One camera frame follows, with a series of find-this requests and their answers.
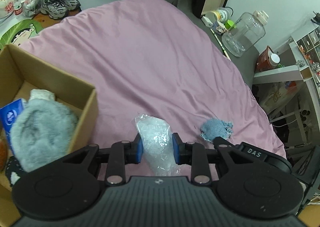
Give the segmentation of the clear plastic water jug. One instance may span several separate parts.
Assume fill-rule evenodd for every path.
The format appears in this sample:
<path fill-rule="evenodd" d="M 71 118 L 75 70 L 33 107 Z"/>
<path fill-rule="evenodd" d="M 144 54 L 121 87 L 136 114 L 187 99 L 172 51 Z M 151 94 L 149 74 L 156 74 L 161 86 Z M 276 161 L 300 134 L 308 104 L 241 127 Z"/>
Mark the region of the clear plastic water jug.
<path fill-rule="evenodd" d="M 224 47 L 234 56 L 241 57 L 266 35 L 268 22 L 265 11 L 244 12 L 240 18 L 222 35 Z"/>

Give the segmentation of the blue knitted cloth patch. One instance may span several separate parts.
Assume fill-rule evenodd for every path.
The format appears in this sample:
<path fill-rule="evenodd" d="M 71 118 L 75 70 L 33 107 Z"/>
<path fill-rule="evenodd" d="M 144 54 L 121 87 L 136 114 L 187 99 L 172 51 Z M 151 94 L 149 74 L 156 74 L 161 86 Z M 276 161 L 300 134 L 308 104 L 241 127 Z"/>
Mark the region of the blue knitted cloth patch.
<path fill-rule="evenodd" d="M 211 143 L 217 137 L 227 140 L 233 134 L 233 123 L 211 118 L 202 124 L 200 132 L 201 137 Z"/>

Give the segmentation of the clear plastic bag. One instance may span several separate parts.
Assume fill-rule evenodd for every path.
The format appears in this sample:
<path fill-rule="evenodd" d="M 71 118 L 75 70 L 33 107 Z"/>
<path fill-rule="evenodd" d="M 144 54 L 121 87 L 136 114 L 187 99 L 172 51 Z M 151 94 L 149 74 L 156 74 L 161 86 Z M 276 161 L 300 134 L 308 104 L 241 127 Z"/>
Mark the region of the clear plastic bag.
<path fill-rule="evenodd" d="M 144 157 L 156 176 L 178 176 L 181 167 L 174 159 L 170 125 L 146 114 L 135 118 L 136 129 L 142 137 Z"/>

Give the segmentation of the grey sneaker left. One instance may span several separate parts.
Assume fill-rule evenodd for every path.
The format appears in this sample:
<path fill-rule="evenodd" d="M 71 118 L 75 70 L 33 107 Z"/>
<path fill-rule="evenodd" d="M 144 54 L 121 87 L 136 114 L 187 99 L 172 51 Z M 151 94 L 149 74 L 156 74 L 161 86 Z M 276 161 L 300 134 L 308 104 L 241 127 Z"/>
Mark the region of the grey sneaker left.
<path fill-rule="evenodd" d="M 49 18 L 57 20 L 68 15 L 68 9 L 60 0 L 42 0 L 40 12 Z"/>

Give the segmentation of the yellow white round container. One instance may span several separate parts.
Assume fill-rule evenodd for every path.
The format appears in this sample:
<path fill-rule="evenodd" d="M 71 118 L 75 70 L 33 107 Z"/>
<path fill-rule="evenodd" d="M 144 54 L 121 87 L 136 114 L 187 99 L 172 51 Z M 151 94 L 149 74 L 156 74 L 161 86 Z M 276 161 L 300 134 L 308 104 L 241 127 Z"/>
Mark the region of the yellow white round container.
<path fill-rule="evenodd" d="M 232 8 L 221 7 L 213 11 L 207 12 L 204 16 L 208 18 L 212 23 L 221 22 L 225 23 L 233 15 Z"/>

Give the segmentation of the green small cup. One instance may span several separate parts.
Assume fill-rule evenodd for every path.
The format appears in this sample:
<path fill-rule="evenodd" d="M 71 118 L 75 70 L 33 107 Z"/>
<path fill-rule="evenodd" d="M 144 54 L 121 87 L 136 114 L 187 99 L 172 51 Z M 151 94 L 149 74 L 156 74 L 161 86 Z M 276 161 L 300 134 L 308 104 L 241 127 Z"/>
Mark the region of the green small cup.
<path fill-rule="evenodd" d="M 231 29 L 234 26 L 235 22 L 232 20 L 228 19 L 225 23 L 224 26 L 227 30 Z"/>

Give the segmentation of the white desk shelf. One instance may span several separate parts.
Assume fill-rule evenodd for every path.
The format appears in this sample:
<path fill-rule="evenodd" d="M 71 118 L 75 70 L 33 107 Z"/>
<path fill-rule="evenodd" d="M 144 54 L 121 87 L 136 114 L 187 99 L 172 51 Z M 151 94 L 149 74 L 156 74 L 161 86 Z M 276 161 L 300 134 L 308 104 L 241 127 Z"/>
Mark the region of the white desk shelf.
<path fill-rule="evenodd" d="M 319 26 L 309 23 L 293 32 L 277 49 L 281 59 L 293 64 L 257 72 L 253 83 L 266 87 L 260 106 L 272 125 L 289 128 L 288 149 L 319 144 Z"/>

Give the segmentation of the blue tissue pack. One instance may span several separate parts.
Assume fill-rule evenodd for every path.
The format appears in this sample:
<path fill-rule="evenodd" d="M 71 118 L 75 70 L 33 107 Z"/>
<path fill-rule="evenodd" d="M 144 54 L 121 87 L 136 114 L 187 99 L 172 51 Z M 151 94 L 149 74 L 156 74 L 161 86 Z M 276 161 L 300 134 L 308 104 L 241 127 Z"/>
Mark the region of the blue tissue pack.
<path fill-rule="evenodd" d="M 5 131 L 9 148 L 13 154 L 14 151 L 11 143 L 10 130 L 12 128 L 12 125 L 16 121 L 18 115 L 20 115 L 21 112 L 24 110 L 26 104 L 27 101 L 24 98 L 19 98 L 0 109 L 1 123 Z"/>

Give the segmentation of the fluffy blue-grey plush toy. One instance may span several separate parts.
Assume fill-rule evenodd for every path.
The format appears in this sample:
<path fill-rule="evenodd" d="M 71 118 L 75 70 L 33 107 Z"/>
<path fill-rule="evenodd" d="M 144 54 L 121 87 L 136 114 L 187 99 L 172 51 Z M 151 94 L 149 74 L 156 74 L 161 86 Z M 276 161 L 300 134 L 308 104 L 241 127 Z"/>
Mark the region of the fluffy blue-grey plush toy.
<path fill-rule="evenodd" d="M 68 152 L 78 117 L 57 101 L 33 99 L 11 130 L 15 157 L 26 172 L 47 165 Z"/>

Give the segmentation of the white lidded jar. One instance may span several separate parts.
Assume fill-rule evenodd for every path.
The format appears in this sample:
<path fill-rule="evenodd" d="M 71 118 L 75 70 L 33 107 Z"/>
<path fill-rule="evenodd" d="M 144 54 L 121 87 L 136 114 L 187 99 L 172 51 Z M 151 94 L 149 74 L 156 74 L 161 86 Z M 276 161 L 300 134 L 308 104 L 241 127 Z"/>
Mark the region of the white lidded jar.
<path fill-rule="evenodd" d="M 275 68 L 280 63 L 280 57 L 274 53 L 268 55 L 268 60 L 272 68 Z"/>

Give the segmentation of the pink bed sheet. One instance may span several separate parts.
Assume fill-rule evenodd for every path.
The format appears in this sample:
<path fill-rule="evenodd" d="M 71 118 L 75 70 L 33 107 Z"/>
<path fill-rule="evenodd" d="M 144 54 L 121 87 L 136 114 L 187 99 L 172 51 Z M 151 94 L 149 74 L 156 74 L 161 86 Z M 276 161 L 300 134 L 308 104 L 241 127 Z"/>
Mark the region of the pink bed sheet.
<path fill-rule="evenodd" d="M 21 47 L 95 86 L 99 115 L 91 142 L 102 148 L 133 139 L 141 114 L 165 120 L 182 141 L 199 143 L 202 124 L 216 117 L 233 124 L 231 143 L 285 156 L 238 68 L 164 0 L 87 9 Z"/>

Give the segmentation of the brown cardboard box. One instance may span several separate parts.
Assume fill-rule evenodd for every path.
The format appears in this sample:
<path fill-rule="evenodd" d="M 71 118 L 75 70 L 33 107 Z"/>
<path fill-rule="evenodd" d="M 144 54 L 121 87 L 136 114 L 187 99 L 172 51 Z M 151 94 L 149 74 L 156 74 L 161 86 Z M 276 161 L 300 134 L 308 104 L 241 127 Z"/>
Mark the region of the brown cardboard box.
<path fill-rule="evenodd" d="M 15 45 L 1 51 L 1 130 L 16 160 L 24 170 L 1 198 L 1 222 L 8 225 L 20 217 L 22 207 L 39 206 L 44 211 L 55 205 L 37 201 L 33 187 L 47 192 L 59 181 L 31 180 L 37 169 L 85 147 L 98 115 L 93 85 L 76 78 Z"/>

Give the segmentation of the white folded sock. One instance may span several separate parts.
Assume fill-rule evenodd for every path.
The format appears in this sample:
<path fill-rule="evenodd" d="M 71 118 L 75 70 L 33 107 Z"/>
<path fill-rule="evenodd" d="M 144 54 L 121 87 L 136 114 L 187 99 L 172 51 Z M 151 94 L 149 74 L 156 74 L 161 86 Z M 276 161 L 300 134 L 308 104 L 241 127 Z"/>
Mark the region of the white folded sock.
<path fill-rule="evenodd" d="M 49 100 L 49 101 L 55 101 L 56 97 L 53 92 L 50 92 L 48 90 L 44 89 L 32 89 L 30 91 L 30 97 L 29 101 L 34 99 L 43 99 L 43 100 Z"/>

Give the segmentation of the cartoon floor mat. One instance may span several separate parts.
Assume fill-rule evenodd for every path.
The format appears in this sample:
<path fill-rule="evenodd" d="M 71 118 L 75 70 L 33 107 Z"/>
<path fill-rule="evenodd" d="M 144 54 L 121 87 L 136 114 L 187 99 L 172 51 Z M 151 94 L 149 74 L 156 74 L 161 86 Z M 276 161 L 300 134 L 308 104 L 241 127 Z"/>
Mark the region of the cartoon floor mat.
<path fill-rule="evenodd" d="M 8 44 L 20 46 L 29 38 L 35 37 L 44 28 L 56 24 L 55 21 L 40 18 L 36 19 L 22 19 L 1 22 L 1 50 Z"/>

